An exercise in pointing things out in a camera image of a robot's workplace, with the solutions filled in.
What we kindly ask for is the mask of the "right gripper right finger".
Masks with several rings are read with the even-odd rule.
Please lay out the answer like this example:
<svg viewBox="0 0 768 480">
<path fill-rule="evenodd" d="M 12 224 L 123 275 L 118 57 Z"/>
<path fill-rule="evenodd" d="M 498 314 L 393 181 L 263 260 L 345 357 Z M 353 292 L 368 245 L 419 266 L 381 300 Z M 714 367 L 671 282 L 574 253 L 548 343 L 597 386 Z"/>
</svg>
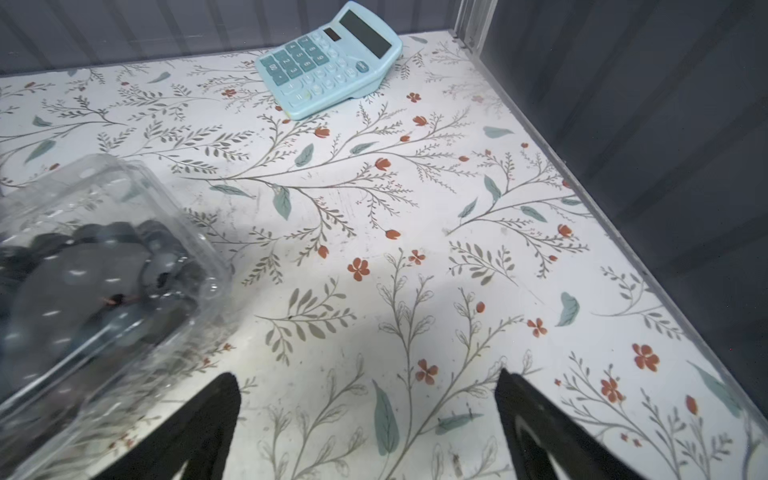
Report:
<svg viewBox="0 0 768 480">
<path fill-rule="evenodd" d="M 519 479 L 639 479 L 641 476 L 598 443 L 519 374 L 503 369 L 494 399 Z"/>
</svg>

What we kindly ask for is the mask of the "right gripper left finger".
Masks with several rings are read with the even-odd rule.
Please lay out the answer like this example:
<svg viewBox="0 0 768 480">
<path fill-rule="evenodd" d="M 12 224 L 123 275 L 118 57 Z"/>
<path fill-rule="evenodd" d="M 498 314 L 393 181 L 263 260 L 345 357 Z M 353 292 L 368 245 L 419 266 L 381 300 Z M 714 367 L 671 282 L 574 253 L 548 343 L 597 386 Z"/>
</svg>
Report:
<svg viewBox="0 0 768 480">
<path fill-rule="evenodd" d="M 221 479 L 240 408 L 237 379 L 223 373 L 96 477 Z"/>
</svg>

